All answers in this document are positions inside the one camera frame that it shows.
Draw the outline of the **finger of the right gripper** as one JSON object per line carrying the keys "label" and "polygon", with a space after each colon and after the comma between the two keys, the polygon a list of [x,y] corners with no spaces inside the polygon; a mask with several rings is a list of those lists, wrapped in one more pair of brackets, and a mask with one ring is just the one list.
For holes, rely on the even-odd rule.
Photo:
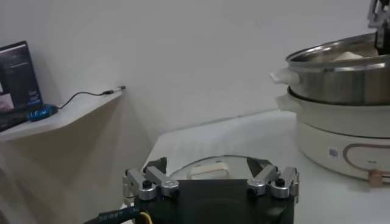
{"label": "finger of the right gripper", "polygon": [[375,29],[375,48],[379,55],[389,55],[389,0],[371,0],[367,14],[368,28]]}

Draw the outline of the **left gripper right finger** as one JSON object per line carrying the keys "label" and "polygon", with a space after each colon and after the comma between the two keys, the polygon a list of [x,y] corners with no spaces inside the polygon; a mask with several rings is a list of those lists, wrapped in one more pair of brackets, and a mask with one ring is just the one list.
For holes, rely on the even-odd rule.
{"label": "left gripper right finger", "polygon": [[246,159],[252,178],[247,180],[248,191],[260,197],[270,194],[278,200],[292,198],[299,202],[300,173],[295,167],[285,167],[280,170],[265,159]]}

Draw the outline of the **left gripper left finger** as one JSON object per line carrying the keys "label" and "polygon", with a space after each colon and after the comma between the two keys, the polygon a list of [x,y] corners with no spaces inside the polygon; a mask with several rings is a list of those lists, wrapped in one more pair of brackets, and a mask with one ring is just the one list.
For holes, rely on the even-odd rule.
{"label": "left gripper left finger", "polygon": [[167,158],[151,161],[142,170],[126,169],[122,176],[123,203],[130,206],[138,201],[152,201],[157,198],[177,200],[180,185],[166,175]]}

